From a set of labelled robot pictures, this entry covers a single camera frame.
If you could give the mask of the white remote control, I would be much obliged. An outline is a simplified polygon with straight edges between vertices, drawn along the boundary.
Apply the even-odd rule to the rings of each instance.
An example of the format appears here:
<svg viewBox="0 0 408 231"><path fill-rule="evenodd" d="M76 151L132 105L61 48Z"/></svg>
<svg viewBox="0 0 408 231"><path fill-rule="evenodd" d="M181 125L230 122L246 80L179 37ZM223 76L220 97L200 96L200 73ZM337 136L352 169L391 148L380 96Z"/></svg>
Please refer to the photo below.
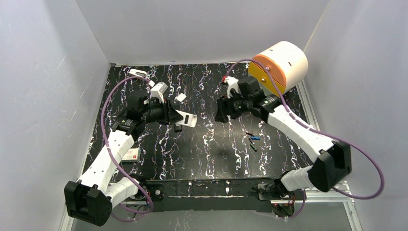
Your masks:
<svg viewBox="0 0 408 231"><path fill-rule="evenodd" d="M176 110L178 114L182 116L182 119L177 121L175 124L181 125L181 126L187 126L190 128L194 128L197 124L197 119L198 116L191 114L191 113L186 113L180 110Z"/></svg>

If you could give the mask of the white remote battery cover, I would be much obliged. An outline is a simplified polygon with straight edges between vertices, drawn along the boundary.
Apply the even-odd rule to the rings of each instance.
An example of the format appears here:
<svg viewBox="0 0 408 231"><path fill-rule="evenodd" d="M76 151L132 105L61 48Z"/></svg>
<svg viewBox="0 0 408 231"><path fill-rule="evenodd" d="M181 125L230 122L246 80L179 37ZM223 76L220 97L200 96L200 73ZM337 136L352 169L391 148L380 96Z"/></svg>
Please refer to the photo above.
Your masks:
<svg viewBox="0 0 408 231"><path fill-rule="evenodd" d="M181 93L175 98L175 100L178 102L183 102L186 98L187 96L184 93Z"/></svg>

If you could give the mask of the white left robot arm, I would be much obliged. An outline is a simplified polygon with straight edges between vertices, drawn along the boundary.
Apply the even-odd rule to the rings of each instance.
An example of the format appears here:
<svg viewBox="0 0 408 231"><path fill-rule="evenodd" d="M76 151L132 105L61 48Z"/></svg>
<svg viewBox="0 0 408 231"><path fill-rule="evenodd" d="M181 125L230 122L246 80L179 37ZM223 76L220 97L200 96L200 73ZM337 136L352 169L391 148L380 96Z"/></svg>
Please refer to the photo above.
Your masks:
<svg viewBox="0 0 408 231"><path fill-rule="evenodd" d="M68 216L96 226L104 225L114 207L141 192L148 203L152 200L140 182L124 173L123 178L110 184L115 170L125 154L143 133L145 126L157 122L182 126L191 115L175 109L160 93L130 97L130 102L120 112L105 145L86 172L77 181L69 181L64 188Z"/></svg>

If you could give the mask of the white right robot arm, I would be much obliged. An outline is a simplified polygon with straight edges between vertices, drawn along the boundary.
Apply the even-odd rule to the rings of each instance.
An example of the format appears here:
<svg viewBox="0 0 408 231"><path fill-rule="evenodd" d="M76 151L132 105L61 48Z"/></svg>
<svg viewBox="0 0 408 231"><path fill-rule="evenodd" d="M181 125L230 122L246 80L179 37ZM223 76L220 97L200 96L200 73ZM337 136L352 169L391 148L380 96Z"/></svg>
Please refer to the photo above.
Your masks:
<svg viewBox="0 0 408 231"><path fill-rule="evenodd" d="M286 171L266 186L260 194L284 197L293 191L316 188L322 192L332 189L352 171L350 146L342 141L317 134L290 116L276 95L264 93L254 77L236 79L224 77L227 93L217 100L215 121L227 123L244 113L251 113L268 125L277 128L295 142L312 161L312 165Z"/></svg>

